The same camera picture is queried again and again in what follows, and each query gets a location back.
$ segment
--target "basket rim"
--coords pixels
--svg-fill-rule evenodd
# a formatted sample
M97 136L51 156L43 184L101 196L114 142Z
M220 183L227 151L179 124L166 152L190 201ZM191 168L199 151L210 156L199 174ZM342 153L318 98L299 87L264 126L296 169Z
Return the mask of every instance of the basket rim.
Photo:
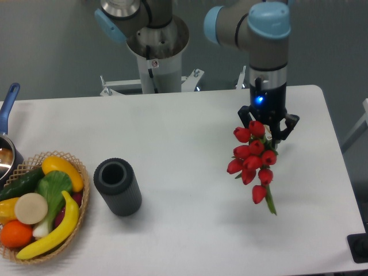
M5 247L0 242L0 255L4 259L8 259L14 263L19 263L22 265L35 265L39 263L43 263L47 260L50 260L54 258L55 256L59 255L74 239L75 235L78 233L79 229L81 228L83 219L85 217L86 209L89 203L89 195L90 195L90 181L88 172L86 170L86 167L83 165L83 163L76 158L74 155L71 155L69 152L63 152L63 151L53 151L53 152L41 152L40 154L35 154L34 157L30 157L27 160L23 161L22 164L19 164L18 167L14 170L12 175L9 177L9 179L6 181L5 186L12 183L15 179L17 179L20 175L26 173L27 171L33 170L35 168L38 168L41 166L42 161L49 156L58 156L61 158L66 159L69 161L81 174L84 188L83 188L83 197L82 197L82 204L79 208L79 219L78 223L73 230L72 234L66 238L64 242L62 242L61 246L59 246L56 250L52 251L51 253L42 254L40 256L34 257L30 260L19 260L16 258L17 253L19 252L19 249L11 249Z

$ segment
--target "yellow bell pepper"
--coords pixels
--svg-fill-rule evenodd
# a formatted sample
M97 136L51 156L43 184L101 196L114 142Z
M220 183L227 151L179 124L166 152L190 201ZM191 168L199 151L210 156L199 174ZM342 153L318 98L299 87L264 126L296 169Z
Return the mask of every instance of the yellow bell pepper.
M0 223L5 225L9 221L16 220L16 214L14 213L14 207L19 197L14 197L9 200L0 201Z
M49 156L42 162L42 170L44 174L50 171L62 171L69 175L73 185L73 192L78 193L83 190L84 183L80 173L75 167L65 159L58 156Z

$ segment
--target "green lettuce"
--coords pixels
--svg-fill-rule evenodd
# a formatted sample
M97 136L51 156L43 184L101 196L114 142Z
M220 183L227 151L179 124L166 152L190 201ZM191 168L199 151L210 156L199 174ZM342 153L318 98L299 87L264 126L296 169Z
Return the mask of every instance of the green lettuce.
M51 171L37 184L36 193L43 196L48 205L47 215L33 229L33 236L37 239L47 236L53 228L53 221L65 205L62 191L71 194L72 183L70 177L62 171Z

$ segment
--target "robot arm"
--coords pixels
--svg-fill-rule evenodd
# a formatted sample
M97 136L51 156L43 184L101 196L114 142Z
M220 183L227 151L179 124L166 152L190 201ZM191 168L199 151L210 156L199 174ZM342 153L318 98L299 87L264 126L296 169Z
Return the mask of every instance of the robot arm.
M287 114L285 108L288 6L278 1L249 0L231 7L214 7L205 18L204 31L216 44L249 52L251 104L238 112L244 126L248 127L252 114L270 126L273 146L285 140L299 120L298 116ZM281 131L283 119L286 129Z
M173 18L171 0L101 0L95 18L114 41L124 42L143 27L159 29Z

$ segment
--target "cucumber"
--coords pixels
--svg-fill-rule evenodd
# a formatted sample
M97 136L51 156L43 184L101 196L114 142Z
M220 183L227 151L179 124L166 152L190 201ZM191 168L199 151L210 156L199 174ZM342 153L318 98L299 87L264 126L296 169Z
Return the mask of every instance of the cucumber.
M45 174L42 168L36 168L32 171L26 172L24 175L14 180L11 184L4 187L0 191L0 201L8 200L14 197L20 197L24 194L33 193L36 186Z

